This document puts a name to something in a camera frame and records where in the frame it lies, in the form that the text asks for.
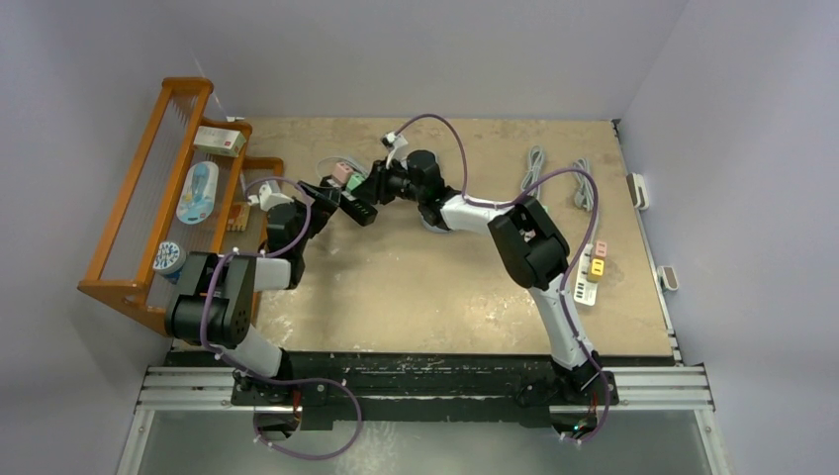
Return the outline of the black power strip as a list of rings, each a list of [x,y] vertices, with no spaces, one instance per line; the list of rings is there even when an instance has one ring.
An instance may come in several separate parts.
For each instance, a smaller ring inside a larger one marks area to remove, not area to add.
[[[372,225],[378,216],[378,210],[373,205],[347,192],[341,193],[339,207],[344,214],[361,227]]]

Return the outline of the green usb charger plug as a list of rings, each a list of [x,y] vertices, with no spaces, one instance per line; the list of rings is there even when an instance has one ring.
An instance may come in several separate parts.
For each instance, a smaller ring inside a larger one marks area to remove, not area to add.
[[[345,188],[349,191],[355,190],[365,181],[365,179],[366,176],[363,173],[354,172],[347,179]]]

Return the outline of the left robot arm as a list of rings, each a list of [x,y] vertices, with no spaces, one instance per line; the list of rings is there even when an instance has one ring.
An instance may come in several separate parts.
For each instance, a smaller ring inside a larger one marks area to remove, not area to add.
[[[169,335],[203,347],[256,381],[257,393],[272,405],[289,401],[298,381],[289,353],[255,328],[254,299],[259,292],[299,286],[306,246],[341,198],[338,189],[326,185],[298,182],[295,187],[300,198],[269,199],[266,238],[258,251],[188,254],[164,319]]]

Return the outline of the pink usb charger plug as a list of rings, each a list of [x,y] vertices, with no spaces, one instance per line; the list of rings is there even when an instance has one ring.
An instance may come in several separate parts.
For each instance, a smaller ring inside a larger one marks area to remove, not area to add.
[[[339,161],[332,169],[331,178],[339,186],[345,186],[347,179],[354,172],[355,170],[350,164],[344,161]]]

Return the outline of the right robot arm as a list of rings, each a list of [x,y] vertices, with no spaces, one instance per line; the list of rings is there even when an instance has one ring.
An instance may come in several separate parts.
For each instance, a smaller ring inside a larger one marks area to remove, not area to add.
[[[449,186],[435,154],[424,149],[411,152],[403,163],[375,161],[352,193],[371,205],[413,201],[433,228],[490,237],[508,276],[530,294],[539,312],[558,395],[578,403],[593,392],[602,367],[567,288],[575,264],[571,247],[535,197],[523,195],[511,203],[474,199]]]

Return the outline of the round blue power socket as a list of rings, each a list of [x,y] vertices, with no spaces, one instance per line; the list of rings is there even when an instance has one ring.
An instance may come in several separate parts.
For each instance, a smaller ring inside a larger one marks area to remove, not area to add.
[[[422,224],[422,226],[423,226],[423,227],[424,227],[427,231],[429,231],[430,233],[433,233],[433,234],[447,235],[447,234],[450,234],[450,233],[451,233],[451,230],[444,229],[444,228],[440,228],[440,227],[438,227],[438,226],[434,226],[434,225],[432,225],[430,222],[428,222],[428,221],[425,219],[425,217],[421,217],[421,218],[420,218],[420,223]]]

